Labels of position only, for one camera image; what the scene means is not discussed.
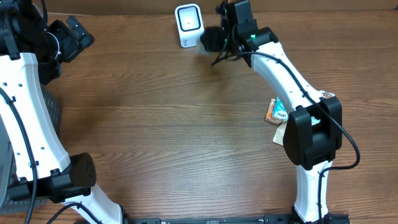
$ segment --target wooden tabletop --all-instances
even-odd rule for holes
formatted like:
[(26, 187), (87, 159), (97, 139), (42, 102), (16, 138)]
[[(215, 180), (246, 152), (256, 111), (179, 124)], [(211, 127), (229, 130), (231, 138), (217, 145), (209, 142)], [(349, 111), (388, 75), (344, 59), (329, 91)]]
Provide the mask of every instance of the wooden tabletop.
[[(267, 12), (302, 75), (343, 104), (360, 165), (329, 175), (328, 208), (352, 223), (398, 219), (398, 13)], [(206, 26), (216, 15), (203, 15)], [(79, 20), (96, 42), (48, 88), (59, 100), (60, 139), (89, 152), (98, 184), (132, 217), (200, 218), (290, 213), (295, 166), (264, 121), (270, 86), (243, 61), (202, 58), (179, 46), (174, 15)], [(334, 165), (351, 164), (347, 140)], [(61, 205), (36, 209), (45, 223)], [(25, 213), (0, 218), (22, 223)], [(55, 223), (80, 216), (67, 210)]]

